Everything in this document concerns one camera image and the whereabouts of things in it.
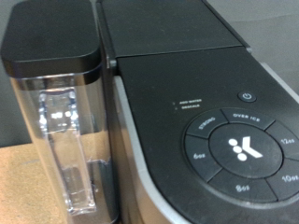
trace control panel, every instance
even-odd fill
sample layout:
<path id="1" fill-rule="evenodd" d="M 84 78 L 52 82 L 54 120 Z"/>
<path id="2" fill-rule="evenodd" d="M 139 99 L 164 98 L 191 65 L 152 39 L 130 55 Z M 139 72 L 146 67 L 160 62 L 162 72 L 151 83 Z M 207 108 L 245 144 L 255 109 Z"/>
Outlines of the control panel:
<path id="1" fill-rule="evenodd" d="M 299 192 L 299 141 L 264 114 L 222 108 L 195 118 L 187 157 L 212 188 L 251 203 L 276 203 Z"/>

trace strong button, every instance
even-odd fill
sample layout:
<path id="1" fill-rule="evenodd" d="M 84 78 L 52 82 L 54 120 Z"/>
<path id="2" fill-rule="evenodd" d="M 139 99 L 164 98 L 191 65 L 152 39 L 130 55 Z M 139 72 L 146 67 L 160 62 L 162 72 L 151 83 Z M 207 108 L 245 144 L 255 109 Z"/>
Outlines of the strong button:
<path id="1" fill-rule="evenodd" d="M 195 119 L 187 130 L 187 134 L 208 138 L 218 126 L 227 123 L 220 110 L 207 112 Z"/>
<path id="2" fill-rule="evenodd" d="M 185 147 L 192 167 L 205 181 L 210 180 L 221 169 L 208 150 L 207 140 L 187 135 Z"/>
<path id="3" fill-rule="evenodd" d="M 209 184 L 223 193 L 249 202 L 271 203 L 277 200 L 264 179 L 247 179 L 222 170 Z"/>
<path id="4" fill-rule="evenodd" d="M 290 198 L 299 192 L 299 162 L 286 159 L 278 173 L 267 181 L 280 201 Z"/>

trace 12oz button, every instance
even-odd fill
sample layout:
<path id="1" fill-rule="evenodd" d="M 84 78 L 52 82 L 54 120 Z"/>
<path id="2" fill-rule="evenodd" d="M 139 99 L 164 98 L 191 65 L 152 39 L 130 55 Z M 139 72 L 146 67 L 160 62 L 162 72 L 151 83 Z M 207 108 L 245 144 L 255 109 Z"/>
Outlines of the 12oz button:
<path id="1" fill-rule="evenodd" d="M 207 112 L 195 119 L 187 130 L 187 134 L 208 138 L 218 126 L 227 123 L 220 110 Z"/>
<path id="2" fill-rule="evenodd" d="M 266 131 L 278 141 L 285 158 L 299 160 L 299 142 L 293 133 L 278 122 L 275 122 Z"/>
<path id="3" fill-rule="evenodd" d="M 186 135 L 185 147 L 192 167 L 205 181 L 210 180 L 221 170 L 209 152 L 207 140 Z"/>
<path id="4" fill-rule="evenodd" d="M 299 192 L 299 161 L 286 159 L 281 169 L 267 181 L 280 201 L 290 198 Z"/>
<path id="5" fill-rule="evenodd" d="M 209 184 L 223 193 L 249 202 L 271 203 L 277 200 L 264 179 L 247 179 L 222 170 Z"/>

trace single-serve coffee maker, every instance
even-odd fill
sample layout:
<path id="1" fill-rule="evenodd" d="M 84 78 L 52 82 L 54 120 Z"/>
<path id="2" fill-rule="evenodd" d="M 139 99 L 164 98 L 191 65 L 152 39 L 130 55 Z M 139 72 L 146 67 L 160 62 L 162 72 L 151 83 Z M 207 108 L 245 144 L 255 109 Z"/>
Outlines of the single-serve coffee maker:
<path id="1" fill-rule="evenodd" d="M 65 222 L 297 223 L 286 83 L 206 1 L 94 9 L 17 5 L 1 53 Z"/>

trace coffee maker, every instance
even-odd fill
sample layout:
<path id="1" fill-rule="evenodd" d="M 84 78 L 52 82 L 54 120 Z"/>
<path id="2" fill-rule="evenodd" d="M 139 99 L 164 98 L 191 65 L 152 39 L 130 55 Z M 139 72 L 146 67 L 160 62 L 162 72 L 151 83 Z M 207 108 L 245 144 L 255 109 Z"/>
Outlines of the coffee maker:
<path id="1" fill-rule="evenodd" d="M 45 10 L 55 8 L 50 15 L 61 10 L 60 1 L 46 2 L 49 5 L 44 5 Z M 70 6 L 77 6 L 65 30 L 69 24 L 75 27 L 73 32 L 86 34 L 83 28 L 93 20 L 77 28 L 80 20 L 70 22 L 72 18 L 93 17 L 91 10 L 83 10 L 82 4 L 89 5 L 88 1 L 64 3 L 64 10 L 58 13 L 61 21 L 71 11 Z M 86 14 L 77 17 L 78 12 Z M 94 50 L 73 55 L 76 60 L 72 64 L 66 64 L 69 57 L 60 55 L 55 60 L 34 59 L 24 67 L 6 57 L 9 49 L 2 51 L 31 136 L 42 143 L 42 147 L 35 143 L 40 151 L 51 153 L 41 153 L 41 160 L 54 158 L 49 165 L 56 175 L 50 181 L 62 186 L 55 192 L 58 199 L 67 199 L 60 203 L 66 222 L 93 217 L 93 222 L 85 219 L 84 223 L 297 223 L 299 98 L 267 65 L 250 55 L 249 45 L 217 11 L 200 0 L 102 0 L 96 3 L 95 20 L 98 29 L 91 28 L 88 33 L 93 35 L 84 38 L 87 44 L 91 37 L 95 39 L 93 43 L 99 37 L 99 44 L 94 45 Z M 75 49 L 77 44 L 62 53 Z M 88 55 L 89 60 L 82 61 L 86 59 L 82 55 Z M 39 60 L 47 63 L 47 72 L 43 73 L 42 65 L 35 66 Z M 65 70 L 50 70 L 60 68 L 60 64 L 65 64 Z M 38 73 L 24 77 L 26 70 L 20 70 L 23 68 L 30 69 L 28 74 L 36 70 Z M 80 69 L 74 72 L 70 68 Z M 89 84 L 98 80 L 99 85 L 88 91 Z M 80 97 L 79 87 L 85 88 L 85 98 Z M 99 103 L 102 97 L 104 104 Z M 84 102 L 88 102 L 87 106 L 82 105 Z M 91 110 L 93 104 L 102 105 L 96 106 L 102 110 Z M 46 109 L 53 111 L 47 122 Z M 104 119 L 97 119 L 98 114 Z M 51 132 L 45 123 L 51 124 Z M 63 123 L 70 127 L 54 126 Z M 87 192 L 88 206 L 74 214 L 65 207 L 73 204 L 67 194 L 69 189 L 65 189 L 73 185 L 64 178 L 70 170 L 65 167 L 70 165 L 57 162 L 64 161 L 69 152 L 58 154 L 52 147 L 56 145 L 50 143 L 61 140 L 59 136 L 55 138 L 60 133 L 75 133 L 66 140 L 83 142 L 86 134 L 104 133 L 106 123 L 110 148 L 104 147 L 106 159 L 94 160 L 105 161 L 100 162 L 102 169 L 90 168 L 90 161 L 84 159 L 86 147 L 78 144 L 80 157 L 74 161 L 82 165 L 80 172 L 70 173 L 74 174 L 73 184 L 78 183 L 78 176 L 93 180 L 95 171 L 104 175 L 99 175 L 99 187 L 90 187 L 93 182 L 87 181 L 82 189 Z M 83 127 L 92 128 L 84 132 Z M 110 187 L 103 188 L 105 183 Z M 104 200 L 96 200 L 96 189 L 103 192 Z M 115 219 L 118 206 L 109 206 L 115 202 L 113 196 L 118 199 L 119 219 Z M 104 203 L 109 214 L 106 220 L 95 215 L 101 211 L 102 201 L 110 202 Z"/>

